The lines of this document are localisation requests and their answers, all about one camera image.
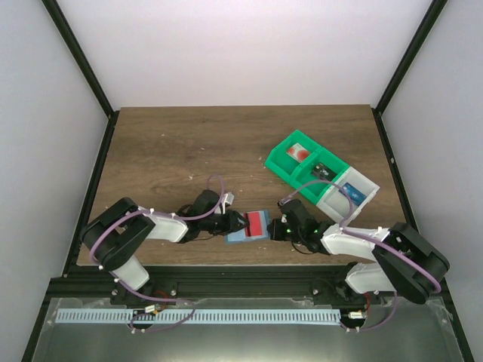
red object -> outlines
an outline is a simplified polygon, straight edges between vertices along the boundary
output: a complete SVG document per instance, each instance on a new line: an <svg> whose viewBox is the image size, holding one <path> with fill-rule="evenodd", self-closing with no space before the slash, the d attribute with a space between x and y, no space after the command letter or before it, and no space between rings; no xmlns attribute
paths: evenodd
<svg viewBox="0 0 483 362"><path fill-rule="evenodd" d="M309 157L310 152L307 151L306 149L303 149L297 153L297 158L301 161L305 160L307 157Z"/></svg>
<svg viewBox="0 0 483 362"><path fill-rule="evenodd" d="M248 219L248 221L250 222L250 225L245 228L245 235L247 235L248 237L263 235L260 211L256 211L254 213L246 213L245 218Z"/></svg>

wooden table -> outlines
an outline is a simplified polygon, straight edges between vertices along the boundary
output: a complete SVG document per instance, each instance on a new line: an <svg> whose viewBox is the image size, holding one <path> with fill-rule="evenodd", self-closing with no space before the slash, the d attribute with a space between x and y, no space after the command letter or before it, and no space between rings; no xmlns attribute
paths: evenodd
<svg viewBox="0 0 483 362"><path fill-rule="evenodd" d="M234 210L268 209L277 217L277 200L293 189L263 162L295 129L380 186L351 225L390 227L404 221L371 108L365 105L123 108L91 218L126 196L143 207L173 212L191 204L212 173L221 175L226 188L235 194ZM220 189L215 180L211 188ZM319 219L328 219L302 199ZM288 242L228 245L222 237L188 244L146 240L136 256L152 265L310 265L355 260L302 255ZM89 264L84 246L78 264Z"/></svg>

white enclosure wall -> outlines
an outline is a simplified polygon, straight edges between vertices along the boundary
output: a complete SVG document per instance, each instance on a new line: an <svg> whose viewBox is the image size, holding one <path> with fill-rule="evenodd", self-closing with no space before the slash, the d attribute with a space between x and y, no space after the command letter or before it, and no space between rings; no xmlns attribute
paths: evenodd
<svg viewBox="0 0 483 362"><path fill-rule="evenodd" d="M22 357L66 260L106 125L40 1L0 11L0 360Z"/></svg>
<svg viewBox="0 0 483 362"><path fill-rule="evenodd" d="M449 259L472 353L483 356L483 2L448 2L384 122L418 226Z"/></svg>
<svg viewBox="0 0 483 362"><path fill-rule="evenodd" d="M377 104L430 0L59 0L114 109Z"/></svg>

red sticker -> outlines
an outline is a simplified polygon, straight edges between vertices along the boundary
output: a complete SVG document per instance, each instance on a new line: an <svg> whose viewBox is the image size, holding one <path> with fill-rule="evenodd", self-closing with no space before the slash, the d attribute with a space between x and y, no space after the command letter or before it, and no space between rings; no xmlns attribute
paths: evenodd
<svg viewBox="0 0 483 362"><path fill-rule="evenodd" d="M305 160L307 157L309 157L310 153L306 149L302 149L297 153L297 158L301 161Z"/></svg>

cable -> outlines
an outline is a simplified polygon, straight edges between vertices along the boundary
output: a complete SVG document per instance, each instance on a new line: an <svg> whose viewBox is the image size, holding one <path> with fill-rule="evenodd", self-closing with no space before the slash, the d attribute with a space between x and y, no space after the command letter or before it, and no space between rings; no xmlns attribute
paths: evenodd
<svg viewBox="0 0 483 362"><path fill-rule="evenodd" d="M295 246L295 243L292 241L292 247L294 247L294 249L296 251L298 251L299 253L303 254L303 255L313 255L315 253L304 253L303 251L299 250L296 246Z"/></svg>
<svg viewBox="0 0 483 362"><path fill-rule="evenodd" d="M340 225L340 230L348 235L348 236L353 236L354 238L360 238L362 240L369 241L370 243L376 244L378 247L382 247L384 250L387 250L394 256L397 256L399 259L402 261L406 262L408 265L412 266L417 272L421 273L425 278L427 278L431 283L435 286L435 293L441 292L441 284L430 274L428 273L424 268L421 268L418 264L413 262L411 259L407 258L405 255L400 254L397 250L391 248L389 245L384 244L382 241L377 240L376 238L372 238L368 235L363 235L359 234L357 232L351 232L350 230L346 229L346 224L348 223L348 219L352 215L352 212L354 211L354 207L352 205L352 200L349 197L349 194L347 194L346 190L344 190L341 186L337 185L336 183L333 183L331 181L328 181L326 179L315 179L313 181L310 181L298 189L296 189L294 192L290 193L289 196L286 198L283 198L280 200L280 204L285 204L289 200L291 200L300 190L306 188L307 186L316 184L316 183L326 183L328 185L334 186L336 189L341 191L344 196L346 196L347 200L349 201L349 212L347 215L343 217L343 219L339 222Z"/></svg>
<svg viewBox="0 0 483 362"><path fill-rule="evenodd" d="M147 330L144 330L144 332L152 333L152 332L159 332L160 330L170 330L171 328L175 328L175 327L180 326L181 324L183 324L184 322L189 320L194 314L195 314L195 309L193 309L185 318L179 320L176 323L170 324L169 326L166 326L166 327L148 328ZM140 314L134 315L132 317L131 321L129 322L129 327L131 328L131 332L133 332L133 331L134 331L134 333L136 332L136 328L134 328L134 325L133 325L135 320L144 316L144 315L152 316L150 313L140 313Z"/></svg>
<svg viewBox="0 0 483 362"><path fill-rule="evenodd" d="M91 260L91 262L95 265L99 265L99 269L102 270L102 265L96 260L96 257L95 257L95 253L96 253L96 250L97 248L103 243L103 241L106 239L106 237L112 232L114 231L115 228L117 228L118 226L120 226L121 224L123 224L124 222L128 221L129 219L132 219L133 217L135 216L138 216L138 215L142 215L142 214L146 214L146 215L150 215L150 214L153 214L153 215L156 215L156 216L167 216L167 217L173 217L173 218L178 218L178 219L181 219L181 220L186 220L186 221L190 221L190 220L197 220L197 219L202 219L212 213L215 212L215 210L220 206L222 200L223 200L223 195L225 193L225 184L223 182L223 179L221 178L221 176L218 176L218 175L210 175L208 177L208 179L206 180L206 187L207 189L209 189L209 185L210 185L210 180L213 178L213 177L216 177L218 178L218 180L220 181L220 184L221 184L221 193L220 193L220 199L218 200L218 202L213 206L213 208L209 211L207 211L206 213L203 213L202 215L197 215L197 216L190 216L190 217L180 217L180 216L176 216L176 215L173 215L173 214L169 214L169 213L159 213L159 212L153 212L151 210L137 210L137 211L134 211L133 213L129 213L128 215L125 215L123 216L121 219L118 219L117 221L115 221L110 227L108 227L102 234L101 236L96 240L96 242L94 243L94 245L92 246L91 248L91 251L89 252L89 259ZM114 277L114 278L117 278L117 275L115 275L114 273L110 272L110 274ZM144 294L141 294L139 292L137 292L136 290L132 289L131 287L129 287L124 281L121 281L119 280L119 283L128 291L130 292L131 294L134 294L135 296L141 298L141 299L145 299L145 300L150 300L150 301L153 301L153 302L175 302L175 303L179 303L179 302L186 302L186 303L190 303L192 304L191 301L189 300L184 300L184 299L172 299L172 298L156 298L154 296L145 296ZM177 327L179 326L180 324L184 323L185 321L187 321L188 319L190 319L193 315L195 314L195 309L193 309L191 311L190 314L188 314L188 316L184 319L182 319L181 321L178 321L176 322L175 324L172 324L168 327L163 327L163 328L158 328L156 330L167 330L167 329L170 329L172 327Z"/></svg>
<svg viewBox="0 0 483 362"><path fill-rule="evenodd" d="M386 324L387 322L389 322L389 320L394 316L395 314L395 311L397 309L397 306L398 306L398 294L397 292L394 292L394 302L392 304L392 309L391 309L391 312L389 313L389 315L384 318L381 322L379 322L378 324L375 324L373 325L372 327L368 327L368 328L361 328L359 330L357 330L358 332L368 332L370 330L375 330L379 327L382 327L384 324ZM342 322L339 322L340 323L340 326L345 329L345 330L350 330L350 328L348 328L344 323Z"/></svg>
<svg viewBox="0 0 483 362"><path fill-rule="evenodd" d="M365 307L365 312L369 317L369 308L371 307L371 298L369 297L369 293L364 293L366 300L368 301L368 306Z"/></svg>
<svg viewBox="0 0 483 362"><path fill-rule="evenodd" d="M203 219L204 217L206 217L208 215L211 215L221 205L221 202L223 201L223 196L225 195L225 183L223 182L223 179L219 175L210 175L208 177L208 179L206 180L206 188L207 189L210 188L210 180L213 177L218 178L218 180L220 181L220 184L221 184L221 193L220 193L220 198L218 199L217 203L213 206L213 208L211 210L207 211L206 213L203 213L201 215L196 215L196 216L177 216L177 215L173 215L173 214L170 214L170 213L161 213L159 211L152 212L152 215L155 215L155 216L173 217L175 219L184 220L184 221L199 220L199 219Z"/></svg>
<svg viewBox="0 0 483 362"><path fill-rule="evenodd" d="M155 211L151 211L151 210L137 210L137 211L134 211L133 213L129 213L128 215L123 216L121 219L118 219L109 228L107 228L105 232L103 232L101 234L101 236L96 240L96 242L94 243L94 245L91 248L91 251L89 252L89 259L92 261L93 264L98 265L99 263L97 262L97 260L95 258L95 253L96 253L97 248L99 247L99 245L102 244L102 242L104 241L104 239L107 238L107 236L115 228L117 228L118 226L120 226L124 222L128 221L129 219L132 219L135 216L138 216L138 215L141 215L141 214L144 214L144 215L151 215L152 214L152 215L156 215L156 216L173 217L173 218L180 219L180 220L190 221L190 220L202 219L202 218L204 218L204 217L206 217L206 216L214 213L215 210L220 206L221 201L223 200L223 194L225 193L225 183L223 182L223 179L220 176L218 176L218 175L210 175L208 177L208 179L206 180L206 187L207 188L209 187L210 179L212 177L216 177L220 181L220 184L221 184L221 193L220 193L220 199L218 200L218 202L214 205L214 207L211 210L209 210L206 213L203 213L202 215L198 215L198 216L188 216L188 217L181 217L181 216L176 216L176 215L169 214L169 213L160 213L160 212L155 212Z"/></svg>

